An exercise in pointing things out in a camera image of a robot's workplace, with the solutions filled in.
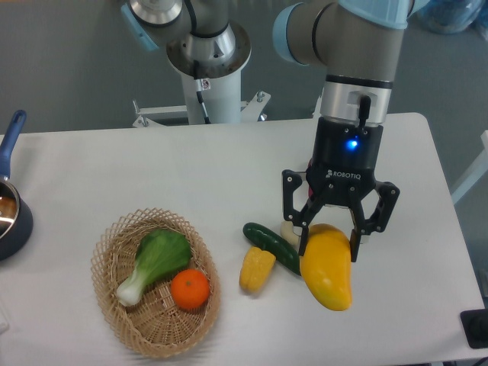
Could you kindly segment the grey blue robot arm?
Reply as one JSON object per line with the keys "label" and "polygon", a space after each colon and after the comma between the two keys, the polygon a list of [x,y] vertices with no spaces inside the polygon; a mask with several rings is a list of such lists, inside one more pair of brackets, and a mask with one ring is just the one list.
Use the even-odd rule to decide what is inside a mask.
{"label": "grey blue robot arm", "polygon": [[[374,170],[407,21],[423,6],[314,1],[277,16],[272,39],[280,57],[327,71],[309,165],[282,173],[283,215],[301,230],[300,251],[325,206],[351,211],[352,258],[364,237],[386,229],[399,190]],[[242,120],[240,73],[251,44],[227,2],[125,1],[121,11],[143,45],[165,49],[180,73],[190,124]]]}

